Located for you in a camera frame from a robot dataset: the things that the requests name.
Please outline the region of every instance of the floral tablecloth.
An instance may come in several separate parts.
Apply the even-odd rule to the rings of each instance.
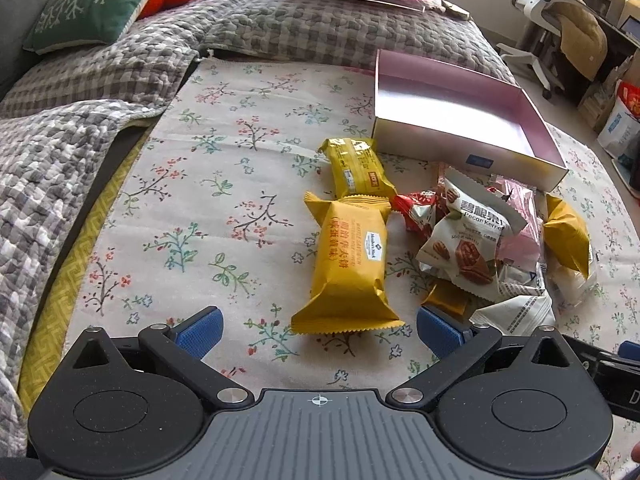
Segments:
[[[385,394],[434,363],[415,331],[426,282],[412,258],[419,241],[389,219],[386,290],[406,325],[357,334],[294,335],[308,299],[319,227],[302,201],[332,196],[329,136],[369,136],[370,73],[304,63],[204,60],[147,141],[100,234],[66,347],[88,325],[135,335],[178,323],[209,304],[225,335],[205,358],[258,394],[275,388],[369,388]],[[552,128],[571,171],[557,193],[585,218],[599,258],[598,285],[574,308],[559,305],[565,333],[615,350],[640,340],[639,241],[594,153]],[[382,155],[399,192],[425,189],[433,165]],[[640,440],[616,420],[601,462],[610,477]]]

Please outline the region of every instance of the office chair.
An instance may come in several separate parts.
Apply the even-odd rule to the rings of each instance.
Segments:
[[[578,6],[584,5],[580,0],[511,0],[511,4],[516,9],[524,13],[533,23],[545,29],[541,42],[545,40],[548,33],[558,37],[562,35],[560,23],[548,12],[548,8],[558,2]],[[564,91],[564,86],[560,80],[540,62],[540,59],[534,53],[513,48],[503,43],[499,43],[497,47],[503,53],[500,57],[505,63],[525,64],[532,67],[544,87],[542,91],[543,98],[551,99],[553,89]]]

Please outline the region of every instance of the beige jacket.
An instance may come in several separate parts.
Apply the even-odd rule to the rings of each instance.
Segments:
[[[549,12],[560,22],[560,50],[589,81],[607,57],[607,37],[588,10],[572,4],[554,4]]]

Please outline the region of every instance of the pillow with white branch pattern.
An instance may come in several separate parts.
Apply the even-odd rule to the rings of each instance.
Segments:
[[[127,33],[148,0],[49,0],[23,48],[46,54],[68,46],[111,44]]]

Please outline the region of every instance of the chair base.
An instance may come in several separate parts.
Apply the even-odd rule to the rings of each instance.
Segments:
[[[551,70],[540,63],[538,56],[527,52],[526,50],[513,48],[512,46],[508,46],[503,43],[498,43],[497,47],[500,51],[500,57],[506,64],[523,64],[530,66],[533,69],[533,72],[536,73],[537,78],[544,87],[542,97],[545,99],[551,99],[552,90],[554,89],[556,91],[564,91],[564,85],[562,82],[551,72]]]

